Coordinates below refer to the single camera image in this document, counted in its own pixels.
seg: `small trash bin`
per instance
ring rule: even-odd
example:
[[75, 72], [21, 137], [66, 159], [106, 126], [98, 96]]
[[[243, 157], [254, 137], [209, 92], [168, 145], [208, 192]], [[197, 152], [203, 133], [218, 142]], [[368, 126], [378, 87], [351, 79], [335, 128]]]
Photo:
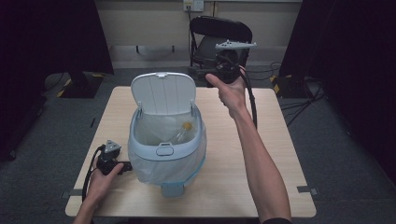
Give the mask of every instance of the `small trash bin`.
[[131, 84], [137, 104], [128, 155], [142, 183], [180, 196], [205, 161], [206, 131], [195, 104], [195, 83], [180, 73], [151, 73]]

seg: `white lid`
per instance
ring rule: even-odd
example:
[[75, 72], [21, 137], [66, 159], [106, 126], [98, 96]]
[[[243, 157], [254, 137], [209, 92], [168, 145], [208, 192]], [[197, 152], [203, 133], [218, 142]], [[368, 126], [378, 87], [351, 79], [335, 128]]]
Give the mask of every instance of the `white lid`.
[[181, 73], [150, 73], [131, 83], [132, 95], [144, 114], [188, 113], [195, 104], [194, 80]]

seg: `bin button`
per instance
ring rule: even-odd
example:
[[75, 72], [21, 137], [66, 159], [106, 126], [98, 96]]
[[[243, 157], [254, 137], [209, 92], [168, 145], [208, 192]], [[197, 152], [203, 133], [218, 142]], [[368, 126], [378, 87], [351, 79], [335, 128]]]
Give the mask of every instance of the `bin button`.
[[172, 147], [159, 147], [157, 148], [157, 155], [159, 156], [170, 156], [173, 154], [173, 148]]

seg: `light wooden table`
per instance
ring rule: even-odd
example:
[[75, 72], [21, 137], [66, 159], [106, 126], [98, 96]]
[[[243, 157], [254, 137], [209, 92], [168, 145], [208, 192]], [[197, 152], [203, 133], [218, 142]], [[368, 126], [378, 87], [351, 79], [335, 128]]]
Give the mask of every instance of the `light wooden table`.
[[[258, 131], [285, 181], [293, 217], [313, 217], [316, 208], [306, 186], [290, 134], [276, 96], [269, 89], [253, 89], [258, 112]], [[161, 189], [140, 183], [134, 172], [116, 177], [113, 188], [96, 211], [98, 217], [256, 217], [248, 189], [242, 149], [228, 109], [217, 89], [197, 88], [196, 104], [207, 130], [206, 161], [195, 180], [178, 198], [164, 198]], [[130, 87], [112, 92], [105, 113], [92, 140], [75, 189], [82, 189], [93, 152], [107, 139], [121, 144], [119, 161], [128, 161], [128, 136], [136, 104]], [[71, 196], [65, 212], [73, 217], [81, 205]]]

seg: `sleeve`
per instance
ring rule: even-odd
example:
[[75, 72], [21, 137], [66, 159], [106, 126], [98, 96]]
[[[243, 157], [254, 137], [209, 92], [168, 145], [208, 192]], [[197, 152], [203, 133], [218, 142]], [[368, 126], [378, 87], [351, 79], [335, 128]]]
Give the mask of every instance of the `sleeve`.
[[275, 217], [265, 220], [262, 224], [291, 224], [291, 222], [283, 217]]

